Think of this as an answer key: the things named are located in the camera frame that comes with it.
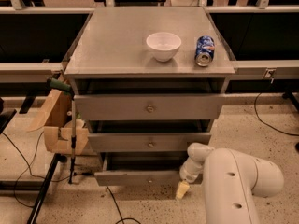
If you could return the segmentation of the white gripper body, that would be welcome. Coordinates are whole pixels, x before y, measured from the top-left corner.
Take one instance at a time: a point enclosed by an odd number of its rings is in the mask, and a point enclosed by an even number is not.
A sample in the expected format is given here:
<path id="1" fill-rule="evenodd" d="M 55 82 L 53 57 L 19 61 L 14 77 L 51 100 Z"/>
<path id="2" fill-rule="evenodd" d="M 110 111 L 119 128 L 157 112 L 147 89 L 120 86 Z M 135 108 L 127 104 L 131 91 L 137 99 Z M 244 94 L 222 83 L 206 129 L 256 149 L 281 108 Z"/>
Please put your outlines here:
<path id="1" fill-rule="evenodd" d="M 180 179 L 189 184 L 194 183 L 201 173 L 203 173 L 203 163 L 191 158 L 188 158 L 179 169 Z"/>

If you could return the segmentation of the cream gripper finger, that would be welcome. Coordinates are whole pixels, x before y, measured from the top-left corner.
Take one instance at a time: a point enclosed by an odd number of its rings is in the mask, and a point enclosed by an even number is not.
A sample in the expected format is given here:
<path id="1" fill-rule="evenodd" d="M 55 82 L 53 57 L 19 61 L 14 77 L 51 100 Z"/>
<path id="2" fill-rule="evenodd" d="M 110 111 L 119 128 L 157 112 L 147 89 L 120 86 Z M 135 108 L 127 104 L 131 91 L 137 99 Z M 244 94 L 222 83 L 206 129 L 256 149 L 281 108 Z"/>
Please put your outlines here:
<path id="1" fill-rule="evenodd" d="M 187 181 L 185 180 L 179 181 L 177 191 L 176 191 L 176 199 L 181 200 L 188 192 L 189 188 L 190 188 L 190 184 Z"/>

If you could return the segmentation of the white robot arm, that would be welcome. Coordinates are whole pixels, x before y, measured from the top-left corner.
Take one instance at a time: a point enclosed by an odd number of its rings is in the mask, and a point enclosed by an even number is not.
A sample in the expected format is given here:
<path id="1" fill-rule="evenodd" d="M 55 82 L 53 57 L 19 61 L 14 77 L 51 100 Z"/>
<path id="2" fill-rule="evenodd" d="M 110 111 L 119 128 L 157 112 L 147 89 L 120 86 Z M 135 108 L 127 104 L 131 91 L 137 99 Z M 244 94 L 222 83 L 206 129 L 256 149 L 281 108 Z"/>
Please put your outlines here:
<path id="1" fill-rule="evenodd" d="M 260 224 L 254 197 L 282 191 L 284 177 L 271 161 L 229 148 L 192 143 L 180 167 L 176 198 L 182 199 L 198 176 L 206 207 L 206 224 Z"/>

